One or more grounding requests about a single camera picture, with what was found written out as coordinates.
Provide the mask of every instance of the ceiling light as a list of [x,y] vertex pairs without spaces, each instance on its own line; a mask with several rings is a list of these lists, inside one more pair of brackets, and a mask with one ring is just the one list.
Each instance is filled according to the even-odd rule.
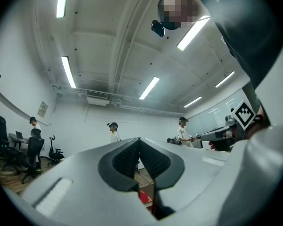
[[65,5],[66,5],[66,0],[58,0],[57,17],[65,16]]
[[230,78],[234,73],[235,73],[235,71],[231,72],[228,76],[225,77],[225,79],[223,81],[221,81],[215,87],[217,88],[219,85],[221,85],[223,82],[225,82],[228,78]]
[[61,57],[61,59],[62,59],[64,70],[67,75],[67,79],[69,81],[71,88],[76,88],[74,78],[72,77],[68,57],[64,56],[64,57]]
[[180,50],[184,50],[185,47],[194,39],[196,34],[202,29],[202,27],[209,21],[210,16],[202,16],[199,21],[197,21],[192,28],[187,32],[187,34],[181,39],[177,47]]
[[143,100],[144,98],[146,98],[146,96],[150,93],[150,91],[153,89],[153,87],[157,84],[158,81],[159,81],[159,78],[157,77],[154,77],[152,79],[151,83],[148,85],[146,90],[141,95],[140,100]]
[[217,110],[218,108],[216,108],[216,109],[214,109],[214,110],[212,110],[212,111],[210,111],[209,113],[211,113],[211,112],[213,112],[213,111],[215,111],[215,110]]
[[227,104],[227,103],[230,103],[232,100],[234,100],[234,98],[233,98],[233,99],[231,99],[230,101],[226,102],[226,104]]
[[193,103],[195,103],[196,101],[200,100],[201,98],[202,98],[202,97],[201,97],[201,96],[199,96],[196,100],[193,100],[193,101],[192,101],[192,102],[190,102],[189,104],[185,105],[185,106],[184,106],[184,108],[186,108],[186,107],[188,107],[188,106],[192,105]]

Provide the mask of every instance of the red object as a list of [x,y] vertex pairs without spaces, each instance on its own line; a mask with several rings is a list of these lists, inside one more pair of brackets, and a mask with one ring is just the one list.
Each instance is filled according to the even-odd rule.
[[141,202],[151,211],[153,200],[143,190],[140,190],[139,195]]

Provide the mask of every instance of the white t-shirt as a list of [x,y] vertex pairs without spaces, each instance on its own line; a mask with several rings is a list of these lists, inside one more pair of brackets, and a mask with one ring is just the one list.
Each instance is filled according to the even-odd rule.
[[[177,139],[180,139],[180,138],[189,139],[189,132],[188,132],[188,129],[186,127],[184,127],[184,128],[179,127],[177,129]],[[183,146],[193,147],[192,143],[190,141],[182,141],[181,143],[182,143],[181,145],[183,145]]]
[[33,128],[34,128],[34,129],[39,129],[40,131],[42,131],[42,130],[41,130],[41,126],[39,126],[38,123],[36,123],[36,125],[35,125]]
[[117,132],[117,131],[114,132],[114,133],[112,134],[112,137],[111,137],[111,143],[112,143],[112,142],[116,142],[116,141],[120,141],[120,140],[121,140],[121,138],[119,137],[118,132]]

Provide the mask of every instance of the black office chair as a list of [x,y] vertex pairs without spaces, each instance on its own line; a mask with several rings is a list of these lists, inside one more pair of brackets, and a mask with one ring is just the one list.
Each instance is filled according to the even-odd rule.
[[0,116],[0,161],[6,161],[6,164],[3,166],[2,171],[8,166],[11,165],[19,174],[19,170],[15,167],[17,164],[17,155],[21,152],[16,148],[9,147],[8,136],[6,134],[6,121]]
[[32,129],[30,134],[31,137],[28,139],[27,153],[26,155],[22,154],[21,157],[22,164],[27,167],[27,173],[21,181],[22,184],[24,184],[24,180],[28,176],[35,178],[37,175],[36,156],[38,156],[39,163],[41,164],[39,155],[44,144],[44,139],[41,139],[41,131],[39,129]]
[[63,159],[64,156],[63,156],[63,152],[61,151],[61,149],[55,149],[56,152],[54,153],[53,152],[53,146],[52,146],[52,141],[54,141],[56,138],[55,136],[53,137],[50,137],[50,144],[51,144],[51,147],[50,147],[50,150],[49,150],[49,154],[48,156],[52,159],[52,162],[49,162],[47,163],[47,166],[49,166],[50,164],[58,164],[60,162],[60,159]]

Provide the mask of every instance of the wooden floor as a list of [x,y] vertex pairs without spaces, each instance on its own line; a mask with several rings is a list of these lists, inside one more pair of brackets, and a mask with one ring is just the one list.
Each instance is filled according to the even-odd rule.
[[[41,168],[42,174],[46,171],[50,170],[53,166],[47,166],[47,163],[50,160],[46,158],[41,158]],[[21,179],[24,177],[25,173],[20,173],[19,175],[16,174],[16,171],[12,166],[7,166],[5,171],[2,171],[2,167],[5,165],[4,161],[0,162],[0,183],[3,186],[8,187],[15,193],[20,193],[23,191],[29,184],[34,180],[32,177],[27,177],[25,179],[25,184],[21,184]],[[146,169],[141,169],[140,173],[135,173],[134,180],[138,182],[139,187],[143,189],[149,196],[152,194],[153,191],[153,180],[148,174]]]

